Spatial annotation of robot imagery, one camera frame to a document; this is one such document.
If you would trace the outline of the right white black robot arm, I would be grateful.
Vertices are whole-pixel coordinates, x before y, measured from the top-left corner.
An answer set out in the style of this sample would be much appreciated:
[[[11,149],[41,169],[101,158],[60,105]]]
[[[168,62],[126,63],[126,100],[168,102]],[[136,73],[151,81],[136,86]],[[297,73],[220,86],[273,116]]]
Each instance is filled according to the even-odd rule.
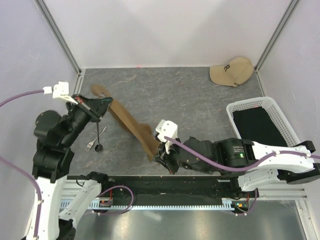
[[[230,180],[229,191],[235,197],[270,183],[300,185],[320,178],[313,143],[305,141],[293,147],[271,146],[248,139],[228,138],[216,142],[190,137],[165,137],[153,161],[170,174],[178,169],[214,174]]]

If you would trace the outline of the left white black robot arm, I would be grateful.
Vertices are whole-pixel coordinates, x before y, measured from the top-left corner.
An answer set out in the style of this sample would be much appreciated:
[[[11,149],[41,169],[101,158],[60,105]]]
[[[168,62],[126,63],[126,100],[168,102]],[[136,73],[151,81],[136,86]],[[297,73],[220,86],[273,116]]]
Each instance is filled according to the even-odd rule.
[[[88,123],[102,120],[113,101],[112,97],[86,98],[80,94],[69,99],[67,114],[47,110],[35,121],[33,134],[37,142],[31,174],[35,194],[26,240],[74,239],[78,222],[92,201],[110,191],[108,176],[93,171],[71,203],[61,210],[62,193],[75,155],[71,146]]]

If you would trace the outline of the brown cloth napkin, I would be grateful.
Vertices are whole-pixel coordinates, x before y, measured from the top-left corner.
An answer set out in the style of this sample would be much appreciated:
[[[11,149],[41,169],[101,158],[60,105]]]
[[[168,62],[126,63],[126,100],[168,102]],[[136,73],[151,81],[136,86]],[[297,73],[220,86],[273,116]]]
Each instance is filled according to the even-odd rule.
[[[146,123],[139,123],[118,100],[111,96],[104,86],[92,84],[90,91],[100,98],[102,98],[102,95],[113,98],[108,107],[109,112],[124,130],[138,139],[147,155],[147,159],[151,162],[153,157],[158,154],[158,147],[160,146],[160,142],[154,138],[151,127]]]

